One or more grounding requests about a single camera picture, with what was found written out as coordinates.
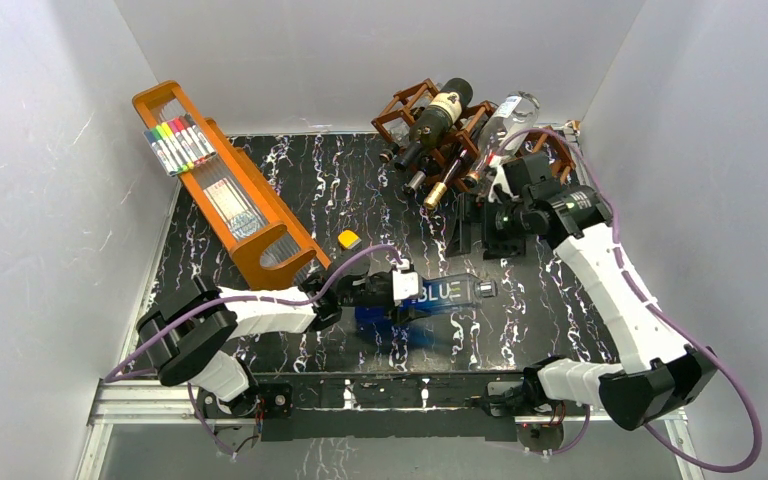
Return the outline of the blue square glass bottle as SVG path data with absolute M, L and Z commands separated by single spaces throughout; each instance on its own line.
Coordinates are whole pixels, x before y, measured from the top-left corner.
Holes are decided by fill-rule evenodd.
M 420 295 L 404 300 L 394 313 L 384 307 L 356 307 L 355 320 L 359 325 L 405 324 L 462 309 L 477 309 L 485 299 L 497 295 L 495 280 L 484 280 L 471 273 L 448 275 L 426 279 Z

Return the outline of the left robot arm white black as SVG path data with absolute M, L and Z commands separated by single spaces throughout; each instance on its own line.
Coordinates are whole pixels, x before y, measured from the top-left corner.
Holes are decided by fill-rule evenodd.
M 375 274 L 338 267 L 283 290 L 226 289 L 197 279 L 138 321 L 138 351 L 148 356 L 162 385 L 189 384 L 213 395 L 231 414 L 246 416 L 257 407 L 259 391 L 245 363 L 224 352 L 229 340 L 325 330 L 346 307 L 391 313 L 420 286 L 406 263 Z

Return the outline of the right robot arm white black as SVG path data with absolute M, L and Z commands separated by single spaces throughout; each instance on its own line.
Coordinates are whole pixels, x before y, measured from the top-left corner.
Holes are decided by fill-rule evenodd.
M 447 255 L 470 253 L 475 228 L 486 260 L 522 255 L 530 238 L 544 241 L 583 286 L 619 354 L 616 364 L 549 357 L 526 367 L 522 385 L 504 399 L 537 414 L 561 401 L 595 406 L 629 431 L 695 400 L 716 368 L 707 350 L 651 312 L 654 304 L 644 300 L 642 287 L 629 285 L 633 273 L 628 263 L 617 263 L 623 251 L 603 197 L 587 185 L 562 185 L 545 153 L 501 169 L 496 200 L 457 195 Z

